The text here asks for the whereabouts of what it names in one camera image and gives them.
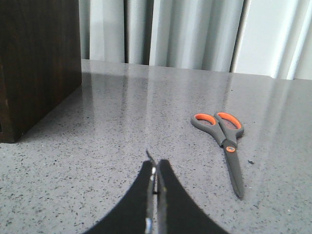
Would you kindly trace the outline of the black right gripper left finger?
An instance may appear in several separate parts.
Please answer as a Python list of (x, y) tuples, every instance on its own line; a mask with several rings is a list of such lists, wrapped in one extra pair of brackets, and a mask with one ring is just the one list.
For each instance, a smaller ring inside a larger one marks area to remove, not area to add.
[(87, 234), (151, 234), (156, 167), (144, 161), (130, 189)]

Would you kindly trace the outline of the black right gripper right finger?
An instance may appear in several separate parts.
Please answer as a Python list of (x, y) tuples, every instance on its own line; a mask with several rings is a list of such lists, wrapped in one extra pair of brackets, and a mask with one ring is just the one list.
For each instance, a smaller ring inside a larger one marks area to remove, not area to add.
[(157, 166), (157, 218), (159, 234), (226, 234), (192, 200), (168, 160)]

